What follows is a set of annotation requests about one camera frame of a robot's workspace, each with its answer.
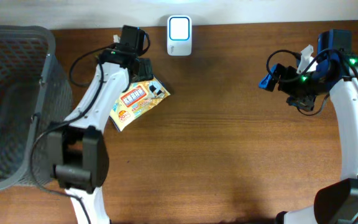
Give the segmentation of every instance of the wooden table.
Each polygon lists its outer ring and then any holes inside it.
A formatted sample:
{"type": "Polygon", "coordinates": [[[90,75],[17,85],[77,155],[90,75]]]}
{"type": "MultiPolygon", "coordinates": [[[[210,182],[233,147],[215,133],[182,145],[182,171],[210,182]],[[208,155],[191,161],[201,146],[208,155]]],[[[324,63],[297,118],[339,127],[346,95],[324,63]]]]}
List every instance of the wooden table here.
{"type": "MultiPolygon", "coordinates": [[[[260,90],[258,83],[273,51],[317,49],[318,35],[331,28],[353,31],[358,53],[358,21],[196,26],[189,57],[168,56],[165,27],[144,28],[152,41],[144,57],[172,96],[121,133],[110,121],[106,126],[110,168],[103,191],[112,221],[232,222],[311,205],[341,173],[333,106],[302,116],[284,93],[260,90]]],[[[68,71],[77,56],[110,44],[119,29],[53,33],[68,71]]],[[[277,55],[277,62],[294,64],[288,55],[277,55]]],[[[75,74],[90,80],[94,70],[90,57],[75,74]]],[[[77,103],[85,89],[73,86],[73,92],[77,103]]],[[[76,219],[67,198],[12,187],[0,192],[0,223],[76,219]]]]}

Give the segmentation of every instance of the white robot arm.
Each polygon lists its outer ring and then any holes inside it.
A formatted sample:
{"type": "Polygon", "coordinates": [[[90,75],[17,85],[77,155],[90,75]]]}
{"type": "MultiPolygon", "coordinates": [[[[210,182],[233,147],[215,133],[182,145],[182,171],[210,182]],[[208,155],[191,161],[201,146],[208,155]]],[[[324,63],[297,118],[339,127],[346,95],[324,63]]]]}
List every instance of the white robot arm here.
{"type": "MultiPolygon", "coordinates": [[[[99,97],[97,97],[94,105],[84,117],[70,123],[69,126],[80,129],[86,129],[90,126],[93,126],[96,130],[99,130],[102,133],[104,132],[104,127],[112,107],[114,106],[121,93],[129,85],[129,73],[128,69],[120,68],[120,65],[115,63],[106,62],[102,64],[102,66],[104,72],[104,84],[100,91],[99,97]]],[[[84,108],[87,107],[87,105],[94,97],[96,90],[98,89],[100,76],[101,71],[99,66],[97,66],[95,76],[91,82],[91,85],[86,91],[85,96],[82,98],[74,111],[68,115],[65,120],[70,120],[77,117],[81,113],[81,110],[84,110],[84,108]]],[[[65,191],[70,195],[76,195],[82,198],[91,223],[110,223],[110,219],[104,209],[102,187],[96,187],[92,194],[89,194],[85,190],[76,189],[74,187],[66,189],[65,191]]],[[[85,212],[80,203],[74,198],[71,198],[71,202],[74,206],[78,224],[88,224],[85,212]]]]}
{"type": "MultiPolygon", "coordinates": [[[[340,80],[329,94],[335,107],[341,137],[341,180],[358,179],[358,82],[356,78],[348,82],[340,80]]],[[[283,222],[318,224],[314,217],[314,206],[286,213],[283,222]]]]}
{"type": "Polygon", "coordinates": [[[120,42],[99,54],[93,81],[78,106],[64,122],[46,131],[50,175],[65,189],[64,196],[71,197],[80,224],[111,222],[101,187],[109,167],[104,127],[116,100],[130,83],[153,78],[150,60],[139,58],[149,47],[149,37],[143,30],[124,26],[120,42]],[[148,47],[143,49],[145,39],[148,47]]]}
{"type": "Polygon", "coordinates": [[[350,31],[330,30],[319,36],[315,58],[310,58],[311,46],[301,55],[279,50],[268,58],[268,75],[259,87],[273,91],[278,83],[278,89],[290,95],[287,103],[296,106],[303,114],[302,111],[313,111],[316,96],[328,94],[323,106],[330,96],[337,114],[342,147],[341,181],[321,189],[313,206],[279,213],[275,220],[277,224],[358,223],[358,56],[352,53],[351,42],[350,31]],[[298,69],[276,64],[270,70],[269,61],[279,52],[290,53],[300,60],[298,69]],[[310,62],[306,68],[302,63],[305,61],[310,62]]]}

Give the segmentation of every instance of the mesh basket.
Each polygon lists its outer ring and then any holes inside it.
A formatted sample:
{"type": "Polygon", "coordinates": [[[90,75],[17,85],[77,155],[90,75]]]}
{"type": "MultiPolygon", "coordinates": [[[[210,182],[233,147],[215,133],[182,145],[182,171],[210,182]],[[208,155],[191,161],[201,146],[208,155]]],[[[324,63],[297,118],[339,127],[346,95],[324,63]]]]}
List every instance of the mesh basket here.
{"type": "MultiPolygon", "coordinates": [[[[0,26],[0,190],[30,185],[35,137],[71,110],[72,93],[55,57],[55,39],[42,27],[0,26]]],[[[34,174],[50,181],[45,140],[35,149],[34,174]]]]}

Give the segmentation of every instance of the wall outlet device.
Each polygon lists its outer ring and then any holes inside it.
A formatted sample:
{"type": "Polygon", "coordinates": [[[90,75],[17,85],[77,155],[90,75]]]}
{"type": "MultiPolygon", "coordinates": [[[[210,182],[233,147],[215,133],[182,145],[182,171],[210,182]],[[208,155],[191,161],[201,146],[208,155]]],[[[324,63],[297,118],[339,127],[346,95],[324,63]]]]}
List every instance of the wall outlet device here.
{"type": "Polygon", "coordinates": [[[167,52],[171,56],[191,54],[191,18],[170,16],[167,21],[167,52]]]}

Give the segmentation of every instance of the colorful snack bag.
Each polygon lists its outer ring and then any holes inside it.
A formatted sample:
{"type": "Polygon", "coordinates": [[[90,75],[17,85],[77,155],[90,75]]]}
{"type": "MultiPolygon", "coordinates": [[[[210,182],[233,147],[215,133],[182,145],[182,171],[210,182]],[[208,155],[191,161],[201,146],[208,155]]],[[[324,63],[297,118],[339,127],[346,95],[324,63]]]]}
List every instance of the colorful snack bag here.
{"type": "Polygon", "coordinates": [[[169,92],[155,77],[149,81],[132,83],[116,101],[110,111],[110,118],[118,131],[122,131],[129,123],[169,95],[169,92]]]}

